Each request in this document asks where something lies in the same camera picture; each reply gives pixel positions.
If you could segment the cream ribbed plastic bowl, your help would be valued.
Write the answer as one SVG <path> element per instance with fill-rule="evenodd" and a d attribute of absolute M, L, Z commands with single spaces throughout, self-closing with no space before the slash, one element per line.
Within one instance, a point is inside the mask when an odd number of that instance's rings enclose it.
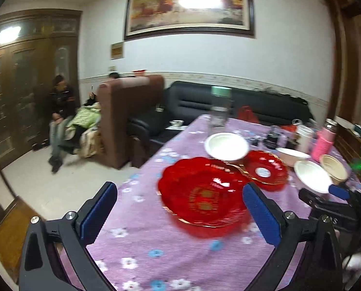
<path fill-rule="evenodd" d="M 335 157 L 323 154 L 319 158 L 321 167 L 328 173 L 335 185 L 348 179 L 348 172 L 343 164 Z"/>

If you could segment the white shallow bowl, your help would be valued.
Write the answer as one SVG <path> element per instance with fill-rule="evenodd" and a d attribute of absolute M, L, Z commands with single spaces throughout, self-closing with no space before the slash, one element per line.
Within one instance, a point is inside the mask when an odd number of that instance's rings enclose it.
<path fill-rule="evenodd" d="M 309 160 L 297 161 L 294 172 L 309 190 L 317 194 L 328 194 L 332 179 L 320 165 Z"/>

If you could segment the red plate with sticker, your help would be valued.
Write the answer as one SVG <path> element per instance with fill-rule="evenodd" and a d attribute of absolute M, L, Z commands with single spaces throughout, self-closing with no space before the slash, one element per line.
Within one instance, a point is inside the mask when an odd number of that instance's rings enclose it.
<path fill-rule="evenodd" d="M 239 169 L 259 188 L 269 192 L 282 191 L 288 182 L 288 168 L 283 160 L 273 153 L 250 150 L 241 160 L 231 165 Z"/>

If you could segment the large red scalloped plate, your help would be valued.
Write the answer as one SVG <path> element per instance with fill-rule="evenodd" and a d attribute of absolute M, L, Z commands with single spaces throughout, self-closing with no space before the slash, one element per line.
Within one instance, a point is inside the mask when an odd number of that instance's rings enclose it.
<path fill-rule="evenodd" d="M 165 168 L 157 194 L 176 226 L 197 238 L 218 238 L 250 223 L 242 197 L 249 181 L 232 164 L 195 157 Z"/>

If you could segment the white round plate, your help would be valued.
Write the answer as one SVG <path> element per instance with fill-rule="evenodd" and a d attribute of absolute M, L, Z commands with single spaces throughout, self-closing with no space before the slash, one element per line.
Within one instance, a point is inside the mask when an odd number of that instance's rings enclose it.
<path fill-rule="evenodd" d="M 233 162 L 244 158 L 250 151 L 248 142 L 235 133 L 216 133 L 204 142 L 206 153 L 215 159 Z"/>

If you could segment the wooden chair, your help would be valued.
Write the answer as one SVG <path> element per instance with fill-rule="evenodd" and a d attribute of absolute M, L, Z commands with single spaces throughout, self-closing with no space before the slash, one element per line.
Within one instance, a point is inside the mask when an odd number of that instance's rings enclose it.
<path fill-rule="evenodd" d="M 26 231 L 38 212 L 13 191 L 1 166 L 0 177 L 13 197 L 7 208 L 0 204 L 0 262 L 13 282 L 18 283 Z"/>

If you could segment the pink sleeved bottle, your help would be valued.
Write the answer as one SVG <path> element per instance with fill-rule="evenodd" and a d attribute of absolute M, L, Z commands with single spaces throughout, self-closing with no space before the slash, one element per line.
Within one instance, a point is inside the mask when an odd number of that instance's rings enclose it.
<path fill-rule="evenodd" d="M 333 119 L 327 118 L 325 120 L 325 125 L 319 131 L 311 152 L 311 157 L 314 161 L 320 162 L 320 157 L 329 153 L 334 144 L 337 127 L 338 123 Z"/>

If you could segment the white bowl far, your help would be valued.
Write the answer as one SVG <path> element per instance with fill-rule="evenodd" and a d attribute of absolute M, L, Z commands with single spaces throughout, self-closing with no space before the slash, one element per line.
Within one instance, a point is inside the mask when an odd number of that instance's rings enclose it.
<path fill-rule="evenodd" d="M 289 148 L 276 148 L 277 156 L 288 166 L 293 168 L 298 161 L 310 159 L 310 155 L 302 153 L 298 150 Z"/>

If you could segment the white cylindrical jar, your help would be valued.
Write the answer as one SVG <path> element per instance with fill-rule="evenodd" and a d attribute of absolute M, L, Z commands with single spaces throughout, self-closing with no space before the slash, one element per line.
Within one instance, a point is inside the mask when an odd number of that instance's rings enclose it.
<path fill-rule="evenodd" d="M 313 139 L 314 130 L 306 125 L 300 124 L 296 127 L 297 147 L 296 150 L 308 153 Z"/>

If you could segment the purple floral tablecloth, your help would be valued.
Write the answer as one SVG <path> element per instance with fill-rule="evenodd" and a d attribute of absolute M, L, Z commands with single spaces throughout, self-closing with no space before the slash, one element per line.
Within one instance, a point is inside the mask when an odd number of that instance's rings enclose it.
<path fill-rule="evenodd" d="M 96 241 L 93 260 L 117 290 L 243 290 L 273 251 L 254 222 L 199 238 L 173 219 L 156 192 L 176 161 L 205 156 L 202 115 L 118 187 L 118 200 Z"/>

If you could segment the red plastic bag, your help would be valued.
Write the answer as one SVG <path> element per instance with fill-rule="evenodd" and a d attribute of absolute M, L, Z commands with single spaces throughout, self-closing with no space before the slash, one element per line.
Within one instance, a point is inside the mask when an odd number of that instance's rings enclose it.
<path fill-rule="evenodd" d="M 239 108 L 237 118 L 250 123 L 259 123 L 257 116 L 253 113 L 249 106 L 242 106 Z"/>

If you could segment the green patterned blanket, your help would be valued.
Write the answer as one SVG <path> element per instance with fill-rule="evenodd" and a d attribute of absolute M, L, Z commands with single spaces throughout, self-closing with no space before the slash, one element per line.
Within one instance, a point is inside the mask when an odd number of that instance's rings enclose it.
<path fill-rule="evenodd" d="M 101 107 L 99 103 L 80 107 L 74 118 L 66 126 L 65 140 L 78 141 L 85 131 L 99 123 L 100 118 Z"/>

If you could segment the clear bottle green lid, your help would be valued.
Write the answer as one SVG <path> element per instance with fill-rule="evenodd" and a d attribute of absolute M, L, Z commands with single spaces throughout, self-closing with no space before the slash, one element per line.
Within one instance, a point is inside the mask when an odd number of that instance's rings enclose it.
<path fill-rule="evenodd" d="M 230 115 L 231 104 L 231 88 L 223 86 L 211 87 L 210 134 L 225 131 Z"/>

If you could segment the seated man dark jacket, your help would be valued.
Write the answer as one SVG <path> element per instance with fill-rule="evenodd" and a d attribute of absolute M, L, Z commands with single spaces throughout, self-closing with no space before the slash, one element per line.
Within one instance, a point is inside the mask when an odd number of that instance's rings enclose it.
<path fill-rule="evenodd" d="M 51 165 L 51 172 L 56 173 L 63 165 L 62 149 L 60 146 L 65 140 L 65 129 L 74 118 L 76 109 L 73 88 L 68 85 L 63 75 L 55 76 L 50 99 L 51 121 L 49 124 L 49 142 L 51 157 L 48 162 Z"/>

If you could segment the black leather sofa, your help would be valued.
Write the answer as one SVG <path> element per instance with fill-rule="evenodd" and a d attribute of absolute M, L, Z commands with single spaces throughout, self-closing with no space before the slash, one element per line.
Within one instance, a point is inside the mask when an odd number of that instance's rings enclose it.
<path fill-rule="evenodd" d="M 131 141 L 131 164 L 141 167 L 178 134 L 177 130 L 168 128 L 171 121 L 181 120 L 184 125 L 190 125 L 202 114 L 208 114 L 212 104 L 210 85 L 175 81 L 164 90 L 159 103 L 129 117 L 127 134 Z M 263 125 L 290 125 L 295 119 L 303 123 L 315 119 L 308 102 L 302 98 L 232 88 L 229 116 L 241 119 L 243 107 L 248 107 Z"/>

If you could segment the dark wooden cabinet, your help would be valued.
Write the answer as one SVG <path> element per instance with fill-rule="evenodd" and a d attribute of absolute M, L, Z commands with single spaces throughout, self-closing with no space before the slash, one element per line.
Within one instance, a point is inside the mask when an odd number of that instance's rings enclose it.
<path fill-rule="evenodd" d="M 53 79 L 65 77 L 78 103 L 81 11 L 39 8 L 0 16 L 0 166 L 48 137 Z"/>

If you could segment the framed horse painting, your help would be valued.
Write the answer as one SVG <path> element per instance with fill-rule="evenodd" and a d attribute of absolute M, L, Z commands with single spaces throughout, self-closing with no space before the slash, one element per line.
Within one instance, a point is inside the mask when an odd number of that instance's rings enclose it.
<path fill-rule="evenodd" d="M 125 40 L 176 33 L 255 35 L 253 0 L 128 0 Z"/>

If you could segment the small yellow wall plaque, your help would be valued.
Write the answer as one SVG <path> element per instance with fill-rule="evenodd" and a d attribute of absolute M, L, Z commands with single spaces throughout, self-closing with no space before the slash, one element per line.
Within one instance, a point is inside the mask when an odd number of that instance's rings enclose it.
<path fill-rule="evenodd" d="M 124 57 L 124 42 L 111 44 L 111 60 L 117 60 Z"/>

